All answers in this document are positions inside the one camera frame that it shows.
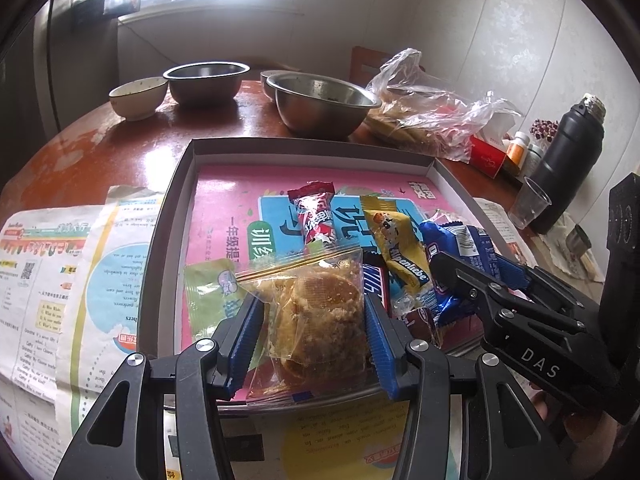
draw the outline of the qr code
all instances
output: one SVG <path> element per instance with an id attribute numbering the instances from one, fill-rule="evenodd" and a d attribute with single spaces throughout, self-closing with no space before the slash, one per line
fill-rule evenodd
<path id="1" fill-rule="evenodd" d="M 31 273 L 33 272 L 33 267 L 35 267 L 36 262 L 27 262 L 24 264 L 24 269 L 22 270 L 22 275 L 20 276 L 21 280 L 30 280 Z"/>

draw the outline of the yellow circle on newspaper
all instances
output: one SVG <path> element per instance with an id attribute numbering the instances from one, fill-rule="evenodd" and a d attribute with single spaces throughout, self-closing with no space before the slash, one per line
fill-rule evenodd
<path id="1" fill-rule="evenodd" d="M 284 434 L 287 479 L 391 478 L 408 406 L 380 395 L 297 416 Z"/>

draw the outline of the blue gripper pad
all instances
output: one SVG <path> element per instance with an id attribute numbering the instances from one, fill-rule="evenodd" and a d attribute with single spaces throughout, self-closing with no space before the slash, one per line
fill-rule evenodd
<path id="1" fill-rule="evenodd" d="M 498 268 L 500 269 L 500 276 L 510 289 L 512 290 L 526 290 L 529 286 L 529 278 L 525 274 L 525 270 L 513 262 L 507 260 L 500 254 L 496 254 L 498 258 Z"/>
<path id="2" fill-rule="evenodd" d="M 263 320 L 264 303 L 247 294 L 220 344 L 212 380 L 217 399 L 231 400 L 242 388 Z"/>
<path id="3" fill-rule="evenodd" d="M 404 348 L 412 339 L 408 328 L 400 320 L 389 319 L 380 298 L 371 293 L 365 295 L 364 319 L 380 386 L 391 400 L 411 399 L 419 376 L 406 359 Z"/>

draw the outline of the clear plastic cup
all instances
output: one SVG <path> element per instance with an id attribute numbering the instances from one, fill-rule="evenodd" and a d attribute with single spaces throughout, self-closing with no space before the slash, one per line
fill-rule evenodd
<path id="1" fill-rule="evenodd" d="M 516 202 L 509 209 L 509 220 L 518 229 L 524 229 L 550 205 L 551 199 L 545 191 L 526 176 Z"/>

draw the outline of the bowl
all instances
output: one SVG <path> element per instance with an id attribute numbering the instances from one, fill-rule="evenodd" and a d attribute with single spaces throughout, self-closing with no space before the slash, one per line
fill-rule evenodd
<path id="1" fill-rule="evenodd" d="M 177 66 L 164 73 L 171 95 L 185 106 L 215 106 L 231 101 L 249 71 L 243 63 L 209 61 Z"/>
<path id="2" fill-rule="evenodd" d="M 287 128 L 308 139 L 343 140 L 371 108 L 382 104 L 364 88 L 321 75 L 274 74 L 267 85 L 275 89 L 276 106 Z"/>
<path id="3" fill-rule="evenodd" d="M 274 74 L 286 74 L 288 72 L 289 70 L 263 70 L 262 72 L 260 72 L 262 91 L 269 99 L 271 99 L 271 101 L 276 102 L 276 90 L 273 86 L 267 84 L 267 78 Z"/>
<path id="4" fill-rule="evenodd" d="M 138 79 L 111 90 L 109 101 L 120 117 L 127 121 L 141 121 L 156 113 L 168 84 L 164 77 Z"/>

